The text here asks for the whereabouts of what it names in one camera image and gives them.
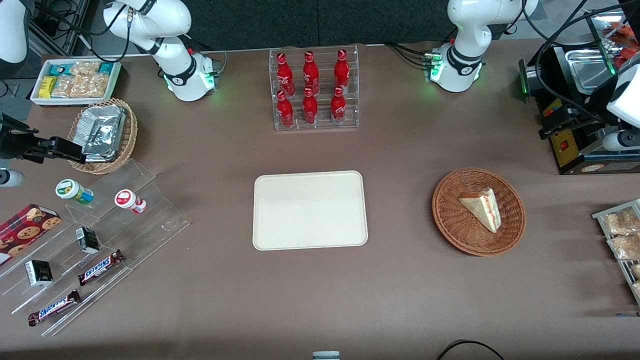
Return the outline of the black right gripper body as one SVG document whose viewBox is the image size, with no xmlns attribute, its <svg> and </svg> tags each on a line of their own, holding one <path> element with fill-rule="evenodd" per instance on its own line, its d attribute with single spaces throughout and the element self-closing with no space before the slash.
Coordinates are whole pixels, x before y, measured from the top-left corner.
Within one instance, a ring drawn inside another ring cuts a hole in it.
<svg viewBox="0 0 640 360">
<path fill-rule="evenodd" d="M 20 158 L 29 148 L 29 134 L 2 132 L 0 135 L 0 159 L 2 160 Z"/>
</svg>

